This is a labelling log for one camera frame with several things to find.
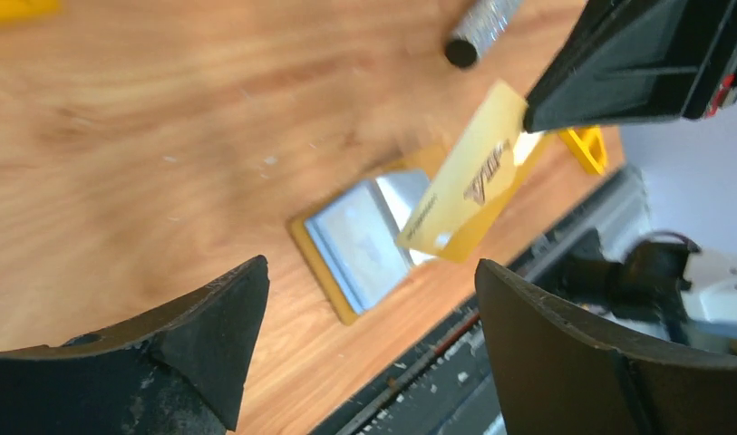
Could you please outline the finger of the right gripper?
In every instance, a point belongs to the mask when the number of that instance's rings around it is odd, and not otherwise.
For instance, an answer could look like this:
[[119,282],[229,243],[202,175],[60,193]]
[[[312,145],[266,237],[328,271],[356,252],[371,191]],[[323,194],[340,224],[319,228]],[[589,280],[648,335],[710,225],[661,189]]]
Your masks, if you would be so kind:
[[523,127],[711,118],[737,102],[737,0],[589,1]]

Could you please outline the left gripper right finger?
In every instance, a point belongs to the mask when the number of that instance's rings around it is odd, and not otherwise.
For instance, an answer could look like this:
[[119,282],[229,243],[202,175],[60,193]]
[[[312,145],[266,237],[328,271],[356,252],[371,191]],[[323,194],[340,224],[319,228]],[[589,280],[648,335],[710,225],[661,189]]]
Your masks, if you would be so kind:
[[475,289],[510,434],[737,434],[737,356],[633,331],[483,259]]

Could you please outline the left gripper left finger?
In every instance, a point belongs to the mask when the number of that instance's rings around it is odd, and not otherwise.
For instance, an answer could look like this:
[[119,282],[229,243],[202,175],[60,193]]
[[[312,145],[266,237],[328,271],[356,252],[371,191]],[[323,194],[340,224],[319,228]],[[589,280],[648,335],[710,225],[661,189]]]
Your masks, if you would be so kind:
[[0,352],[0,434],[235,430],[269,285],[255,256],[62,345]]

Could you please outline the gold VIP card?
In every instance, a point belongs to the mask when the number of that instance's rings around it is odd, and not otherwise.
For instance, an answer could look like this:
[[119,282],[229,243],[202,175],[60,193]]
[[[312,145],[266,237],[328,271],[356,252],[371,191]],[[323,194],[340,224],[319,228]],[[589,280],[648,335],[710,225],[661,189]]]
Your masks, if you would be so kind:
[[398,247],[454,262],[472,254],[553,140],[525,132],[527,108],[497,81],[453,144],[438,141],[399,160],[430,183],[396,236]]

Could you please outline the yellow leather card holder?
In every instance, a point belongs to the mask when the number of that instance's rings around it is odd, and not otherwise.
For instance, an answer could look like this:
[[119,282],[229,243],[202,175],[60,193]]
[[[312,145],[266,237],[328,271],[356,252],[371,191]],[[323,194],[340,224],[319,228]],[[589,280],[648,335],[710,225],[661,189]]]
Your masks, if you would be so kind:
[[415,150],[358,178],[292,217],[288,232],[333,307],[353,324],[377,306],[431,255],[395,239],[421,200],[447,150]]

